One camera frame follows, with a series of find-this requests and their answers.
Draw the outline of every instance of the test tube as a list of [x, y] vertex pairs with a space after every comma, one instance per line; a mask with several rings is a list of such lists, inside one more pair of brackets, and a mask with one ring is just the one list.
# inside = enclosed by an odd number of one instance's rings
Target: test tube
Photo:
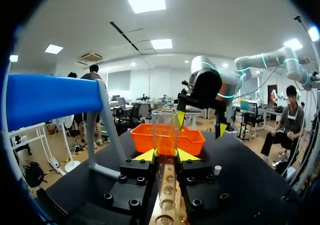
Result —
[[177, 111], [172, 108], [152, 110], [154, 151], [158, 157], [156, 181], [160, 207], [175, 208], [176, 181], [175, 156], [177, 154]]

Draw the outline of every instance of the computer monitor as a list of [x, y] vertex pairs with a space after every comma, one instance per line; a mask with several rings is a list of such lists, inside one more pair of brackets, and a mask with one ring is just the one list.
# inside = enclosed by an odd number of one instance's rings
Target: computer monitor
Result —
[[123, 107], [126, 105], [126, 100], [124, 97], [117, 97], [116, 100], [118, 101], [118, 104], [120, 107]]
[[240, 110], [249, 111], [249, 102], [240, 101]]
[[117, 98], [120, 98], [120, 95], [113, 95], [111, 101], [117, 101]]

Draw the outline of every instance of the blue padded bar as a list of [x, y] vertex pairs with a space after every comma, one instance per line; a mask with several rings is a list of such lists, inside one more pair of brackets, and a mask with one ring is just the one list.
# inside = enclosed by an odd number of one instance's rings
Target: blue padded bar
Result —
[[103, 108], [94, 80], [48, 75], [9, 75], [6, 119], [13, 131], [51, 119]]

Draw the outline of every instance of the man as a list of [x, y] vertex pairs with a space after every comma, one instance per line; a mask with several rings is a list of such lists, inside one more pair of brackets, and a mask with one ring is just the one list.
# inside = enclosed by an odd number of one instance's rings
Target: man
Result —
[[77, 74], [74, 73], [74, 72], [70, 72], [69, 75], [68, 75], [68, 78], [74, 78], [74, 79], [76, 79], [76, 78], [77, 78]]
[[[275, 129], [269, 132], [265, 138], [261, 153], [264, 155], [263, 160], [269, 161], [269, 153], [272, 144], [281, 144], [284, 148], [290, 149], [290, 157], [295, 156], [296, 146], [300, 134], [304, 132], [306, 123], [304, 122], [304, 110], [298, 106], [297, 90], [290, 85], [286, 88], [289, 106], [284, 108], [281, 119]], [[284, 132], [277, 132], [281, 127], [284, 127]]]
[[[98, 65], [96, 65], [96, 64], [91, 65], [89, 67], [89, 70], [90, 70], [90, 73], [86, 73], [85, 75], [83, 75], [81, 77], [81, 79], [88, 79], [88, 80], [101, 79], [102, 80], [102, 78], [98, 75], [98, 71], [99, 71], [99, 66]], [[74, 115], [74, 120], [77, 123], [78, 130], [80, 131], [81, 146], [85, 147], [86, 146], [86, 141], [84, 139], [83, 121], [87, 122], [87, 113], [86, 112], [83, 113], [83, 117], [82, 117], [82, 113], [75, 114]], [[100, 116], [99, 116], [99, 114], [96, 116], [96, 119], [95, 119], [95, 127], [96, 127], [96, 131], [97, 131], [98, 139], [95, 141], [94, 148], [97, 147], [96, 144], [98, 144], [99, 146], [103, 145], [103, 142], [102, 142], [102, 131], [101, 131], [102, 129], [101, 129], [101, 124], [100, 124]]]

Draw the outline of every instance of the door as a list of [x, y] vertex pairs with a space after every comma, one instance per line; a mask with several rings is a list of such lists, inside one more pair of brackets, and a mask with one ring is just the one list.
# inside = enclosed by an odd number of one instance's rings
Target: door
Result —
[[268, 105], [269, 105], [269, 107], [273, 107], [275, 104], [273, 101], [275, 99], [275, 96], [271, 95], [273, 90], [275, 90], [276, 93], [278, 94], [278, 88], [277, 88], [276, 84], [268, 85]]
[[[275, 102], [273, 101], [275, 99], [275, 96], [271, 95], [272, 91], [275, 90], [276, 94], [278, 94], [278, 88], [277, 85], [268, 85], [268, 107], [273, 108], [275, 106]], [[276, 115], [271, 114], [270, 120], [276, 120]]]

